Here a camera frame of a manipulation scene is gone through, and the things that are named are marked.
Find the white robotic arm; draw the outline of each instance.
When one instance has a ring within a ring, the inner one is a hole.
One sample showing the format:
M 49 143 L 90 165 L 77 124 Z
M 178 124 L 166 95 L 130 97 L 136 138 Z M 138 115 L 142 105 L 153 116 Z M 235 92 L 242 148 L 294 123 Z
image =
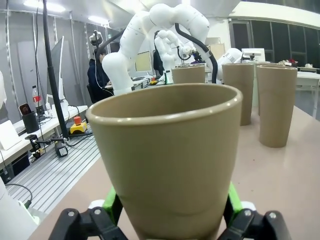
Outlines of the white robotic arm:
M 118 52 L 109 53 L 102 61 L 102 67 L 110 78 L 114 95 L 132 91 L 133 81 L 128 69 L 135 63 L 138 51 L 147 33 L 158 26 L 169 29 L 175 23 L 186 28 L 191 36 L 205 42 L 209 32 L 209 21 L 195 8 L 187 4 L 179 4 L 176 7 L 169 7 L 163 3 L 154 5 L 150 12 L 140 11 L 136 13 L 126 27 L 120 39 Z M 196 50 L 205 56 L 205 52 L 199 46 Z M 204 59 L 210 69 L 213 65 L 209 59 Z
M 173 53 L 171 45 L 179 48 L 180 52 L 186 55 L 190 55 L 192 52 L 195 52 L 196 48 L 192 43 L 184 44 L 171 30 L 160 30 L 154 39 L 154 45 L 159 52 L 164 68 L 164 74 L 159 80 L 164 81 L 166 79 L 167 84 L 172 84 L 173 78 L 171 70 L 176 65 L 175 61 L 177 60 L 177 57 Z

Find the ceiling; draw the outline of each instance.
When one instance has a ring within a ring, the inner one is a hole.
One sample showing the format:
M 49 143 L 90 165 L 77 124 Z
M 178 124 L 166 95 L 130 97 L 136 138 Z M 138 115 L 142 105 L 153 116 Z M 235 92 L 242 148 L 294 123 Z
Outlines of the ceiling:
M 9 0 L 9 9 L 18 11 L 32 11 L 35 9 L 24 6 L 25 0 Z M 153 5 L 164 3 L 174 7 L 181 3 L 181 0 L 47 0 L 64 6 L 66 12 L 56 14 L 69 18 L 72 11 L 72 18 L 78 21 L 89 22 L 89 16 L 97 16 L 110 20 L 110 27 L 119 29 L 125 27 L 132 18 L 135 11 L 148 11 Z M 228 17 L 240 0 L 191 0 L 191 5 L 199 10 L 207 18 Z M 0 9 L 5 9 L 6 3 L 0 1 Z

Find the wall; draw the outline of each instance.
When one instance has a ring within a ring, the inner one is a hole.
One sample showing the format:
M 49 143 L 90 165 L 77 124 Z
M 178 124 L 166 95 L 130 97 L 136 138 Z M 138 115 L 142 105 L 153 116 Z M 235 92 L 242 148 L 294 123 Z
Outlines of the wall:
M 5 107 L 0 109 L 0 123 L 8 119 L 16 123 L 21 120 L 19 105 L 28 103 L 31 109 L 35 108 L 32 101 L 32 86 L 37 84 L 35 57 L 37 32 L 39 91 L 42 98 L 46 99 L 48 71 L 43 16 L 39 14 L 36 21 L 35 13 L 10 11 L 8 17 L 9 47 L 6 42 L 6 17 L 6 12 L 0 11 L 0 71 L 3 74 L 7 95 Z M 48 16 L 48 30 L 51 49 L 64 36 L 61 75 L 65 97 L 69 104 L 91 105 L 87 90 L 87 70 L 93 48 L 88 41 L 94 30 L 100 31 L 103 39 L 106 40 L 105 28 L 90 23 Z
M 295 23 L 320 29 L 320 14 L 275 4 L 242 1 L 235 7 L 229 17 Z

